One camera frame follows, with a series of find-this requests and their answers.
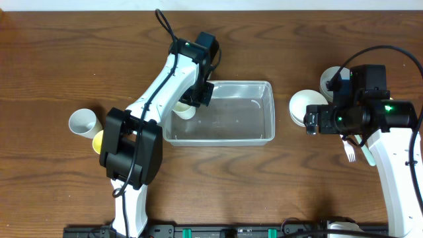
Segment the white plastic cup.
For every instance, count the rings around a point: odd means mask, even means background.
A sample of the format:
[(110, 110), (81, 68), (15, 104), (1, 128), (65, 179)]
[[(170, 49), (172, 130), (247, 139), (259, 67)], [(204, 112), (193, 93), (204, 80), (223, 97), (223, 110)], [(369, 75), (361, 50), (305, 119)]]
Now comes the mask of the white plastic cup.
[(194, 117), (196, 107), (178, 101), (173, 108), (173, 112), (183, 120), (189, 120)]

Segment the yellow plastic cup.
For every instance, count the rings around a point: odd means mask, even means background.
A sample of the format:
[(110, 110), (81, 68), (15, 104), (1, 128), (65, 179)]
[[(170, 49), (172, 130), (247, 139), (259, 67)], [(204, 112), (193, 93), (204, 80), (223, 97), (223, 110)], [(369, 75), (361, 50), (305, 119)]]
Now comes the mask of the yellow plastic cup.
[(93, 138), (93, 141), (92, 141), (93, 150), (97, 154), (100, 154), (100, 152), (101, 152), (103, 132), (104, 132), (103, 130), (99, 131), (95, 135), (95, 137)]

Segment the grey plastic cup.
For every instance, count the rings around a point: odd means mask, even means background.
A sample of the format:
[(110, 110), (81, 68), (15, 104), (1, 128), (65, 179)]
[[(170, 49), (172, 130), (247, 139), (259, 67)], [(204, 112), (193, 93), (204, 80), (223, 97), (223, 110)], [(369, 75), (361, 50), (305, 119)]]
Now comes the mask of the grey plastic cup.
[(102, 130), (102, 124), (96, 114), (87, 108), (76, 110), (70, 116), (68, 124), (74, 134), (89, 139), (93, 139)]

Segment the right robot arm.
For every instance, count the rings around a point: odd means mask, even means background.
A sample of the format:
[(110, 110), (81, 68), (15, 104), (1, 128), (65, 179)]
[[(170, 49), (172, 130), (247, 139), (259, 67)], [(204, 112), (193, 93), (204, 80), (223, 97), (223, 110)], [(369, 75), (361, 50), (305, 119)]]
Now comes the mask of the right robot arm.
[(391, 99), (384, 65), (330, 67), (321, 76), (321, 91), (332, 98), (307, 105), (307, 133), (361, 136), (358, 146), (369, 149), (379, 173), (389, 236), (421, 237), (415, 190), (422, 188), (422, 153), (413, 104)]

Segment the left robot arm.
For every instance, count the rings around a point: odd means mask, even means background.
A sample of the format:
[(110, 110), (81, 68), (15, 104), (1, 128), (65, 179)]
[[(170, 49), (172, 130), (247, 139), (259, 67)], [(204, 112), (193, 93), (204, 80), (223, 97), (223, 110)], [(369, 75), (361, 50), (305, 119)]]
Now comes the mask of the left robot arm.
[(201, 32), (193, 42), (173, 42), (166, 64), (144, 94), (125, 110), (106, 115), (99, 163), (114, 187), (116, 215), (111, 237), (139, 237), (147, 224), (147, 187), (163, 160), (163, 122), (178, 102), (198, 108), (210, 103), (208, 78), (221, 49), (216, 37)]

